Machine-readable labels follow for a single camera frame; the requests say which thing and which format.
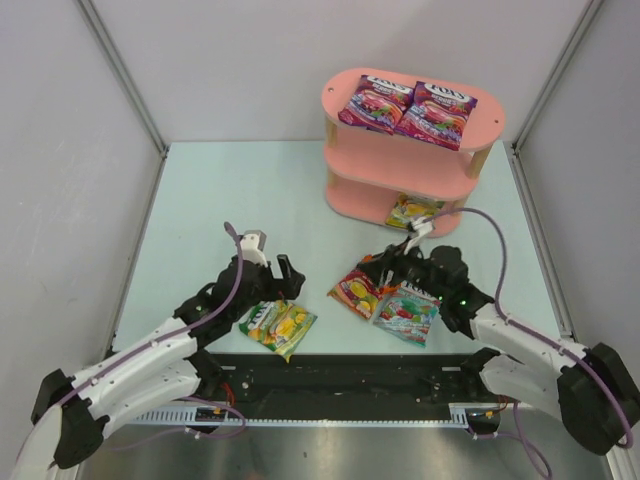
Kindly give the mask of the green spring tea candy bag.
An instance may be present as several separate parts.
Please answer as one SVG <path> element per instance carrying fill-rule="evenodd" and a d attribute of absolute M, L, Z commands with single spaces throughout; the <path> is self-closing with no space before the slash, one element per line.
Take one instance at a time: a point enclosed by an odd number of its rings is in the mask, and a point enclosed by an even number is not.
<path fill-rule="evenodd" d="M 393 228 L 407 229 L 413 219 L 433 216 L 444 206 L 444 201 L 400 193 L 385 219 L 385 224 Z"/>

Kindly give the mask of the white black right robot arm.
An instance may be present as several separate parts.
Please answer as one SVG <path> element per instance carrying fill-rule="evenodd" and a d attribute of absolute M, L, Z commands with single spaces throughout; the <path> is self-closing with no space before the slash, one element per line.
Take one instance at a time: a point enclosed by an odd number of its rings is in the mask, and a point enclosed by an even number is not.
<path fill-rule="evenodd" d="M 377 287 L 405 284 L 438 300 L 450 331 L 485 344 L 476 362 L 488 391 L 560 420 L 594 454 L 632 445 L 639 389 L 612 347 L 553 339 L 507 316 L 495 298 L 471 283 L 456 247 L 439 246 L 423 257 L 418 248 L 391 245 L 357 267 Z"/>

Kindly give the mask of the orange fruits candy bag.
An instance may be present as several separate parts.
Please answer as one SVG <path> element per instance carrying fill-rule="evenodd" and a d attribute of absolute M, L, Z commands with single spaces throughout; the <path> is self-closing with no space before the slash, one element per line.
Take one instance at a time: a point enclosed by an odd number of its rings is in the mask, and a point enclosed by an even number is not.
<path fill-rule="evenodd" d="M 378 288 L 359 267 L 354 267 L 327 295 L 364 320 L 370 320 L 384 297 L 398 289 L 388 285 Z"/>

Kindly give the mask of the purple berries candy bag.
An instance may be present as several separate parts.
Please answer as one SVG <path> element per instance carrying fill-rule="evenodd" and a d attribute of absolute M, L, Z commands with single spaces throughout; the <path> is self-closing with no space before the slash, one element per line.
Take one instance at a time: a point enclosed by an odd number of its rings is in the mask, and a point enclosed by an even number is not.
<path fill-rule="evenodd" d="M 338 119 L 350 126 L 393 135 L 413 97 L 412 87 L 362 75 L 351 99 L 338 112 Z"/>
<path fill-rule="evenodd" d="M 451 88 L 418 81 L 413 101 L 394 133 L 458 151 L 477 102 L 475 97 Z"/>

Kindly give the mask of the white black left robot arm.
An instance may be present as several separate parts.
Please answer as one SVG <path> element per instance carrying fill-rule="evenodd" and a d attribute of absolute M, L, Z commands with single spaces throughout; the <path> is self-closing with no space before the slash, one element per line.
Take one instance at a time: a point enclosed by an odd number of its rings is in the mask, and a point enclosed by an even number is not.
<path fill-rule="evenodd" d="M 277 260 L 279 278 L 268 264 L 233 257 L 215 281 L 130 348 L 74 375 L 60 369 L 46 375 L 12 478 L 51 479 L 88 459 L 135 417 L 216 388 L 222 371 L 206 347 L 259 303 L 300 294 L 304 275 L 287 256 Z"/>

